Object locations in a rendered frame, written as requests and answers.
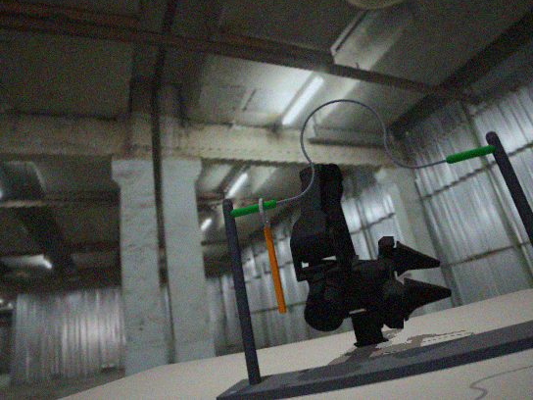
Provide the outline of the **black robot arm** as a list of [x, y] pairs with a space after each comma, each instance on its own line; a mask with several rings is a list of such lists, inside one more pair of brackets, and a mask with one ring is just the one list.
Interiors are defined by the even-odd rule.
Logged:
[[[341, 208], [342, 174], [336, 164], [316, 164], [315, 180], [302, 196], [301, 217], [294, 223], [290, 249], [297, 281], [309, 286], [304, 318], [320, 331], [333, 331], [352, 317], [357, 348], [389, 341], [383, 338], [379, 294], [346, 294], [346, 261], [357, 255]], [[336, 260], [323, 258], [334, 256]], [[303, 268], [303, 263], [309, 263]], [[354, 314], [350, 312], [359, 311]]]

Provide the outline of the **grey ring with orange handle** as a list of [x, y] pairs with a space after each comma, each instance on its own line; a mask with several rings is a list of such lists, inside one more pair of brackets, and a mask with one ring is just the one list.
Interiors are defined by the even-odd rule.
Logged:
[[263, 198], [260, 198], [259, 211], [260, 211], [260, 216], [261, 216], [261, 219], [264, 225], [266, 247], [267, 247], [268, 257], [270, 261], [270, 267], [271, 267], [272, 278], [273, 278], [273, 283], [274, 283], [274, 288], [275, 288], [275, 294], [277, 298], [279, 314], [284, 314], [284, 313], [287, 313], [287, 309], [286, 309], [285, 299], [283, 295], [283, 289], [282, 289], [282, 284], [281, 284], [278, 264], [276, 260], [271, 229], [270, 229], [269, 214], [268, 214], [268, 210], [265, 210], [265, 213], [264, 213], [263, 202], [265, 202], [265, 200]]

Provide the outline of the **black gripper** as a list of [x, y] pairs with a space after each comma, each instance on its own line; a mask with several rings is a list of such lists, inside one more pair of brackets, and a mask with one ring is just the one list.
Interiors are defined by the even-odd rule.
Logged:
[[383, 321], [389, 328], [404, 329], [405, 322], [417, 308], [451, 296], [451, 289], [405, 277], [405, 283], [396, 280], [408, 270], [440, 268], [440, 261], [415, 251], [393, 236], [378, 240], [377, 260], [346, 261], [346, 294], [360, 300], [360, 294], [379, 294], [382, 301]]

